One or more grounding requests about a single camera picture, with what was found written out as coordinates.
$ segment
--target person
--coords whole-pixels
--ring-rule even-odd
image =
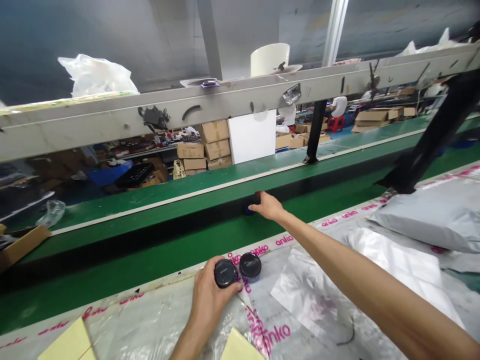
[[[480,344],[430,303],[373,261],[304,223],[264,191],[260,204],[248,207],[288,231],[335,285],[409,359],[480,359]],[[207,343],[228,301],[241,289],[219,289],[214,280],[216,256],[197,274],[190,318],[170,360],[194,360]]]
[[[339,118],[347,109],[348,100],[346,96],[339,96],[333,99],[331,105],[327,105],[325,110],[325,118]]]

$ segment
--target jar lid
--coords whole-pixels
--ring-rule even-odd
[[[220,289],[227,288],[235,281],[235,275],[237,270],[234,264],[227,259],[222,259],[215,265],[213,275],[215,276],[215,282]]]
[[[262,270],[260,258],[253,252],[246,252],[240,258],[240,272],[247,278],[255,278]]]

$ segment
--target white board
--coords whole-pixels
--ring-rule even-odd
[[[234,164],[275,154],[277,110],[228,119],[231,160]]]

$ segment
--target finger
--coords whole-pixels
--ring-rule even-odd
[[[258,213],[260,211],[260,205],[252,204],[248,206],[248,210]]]
[[[198,270],[198,272],[195,275],[195,282],[197,282],[202,277],[203,273],[204,273],[204,268],[202,267],[200,270]]]
[[[224,288],[221,292],[223,293],[223,296],[225,296],[226,301],[230,301],[231,298],[235,296],[236,293],[238,293],[240,290],[242,290],[242,284],[239,282],[234,282],[232,285],[230,285],[227,288]]]
[[[258,193],[260,195],[260,201],[263,201],[268,196],[265,191],[259,191]]]
[[[214,256],[210,260],[208,260],[205,264],[204,269],[207,269],[207,271],[214,271],[215,265],[220,261],[225,259],[225,256]]]

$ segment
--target red stool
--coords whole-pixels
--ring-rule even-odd
[[[344,130],[345,116],[329,117],[327,123],[327,130],[331,130],[332,133],[336,133],[338,129]]]

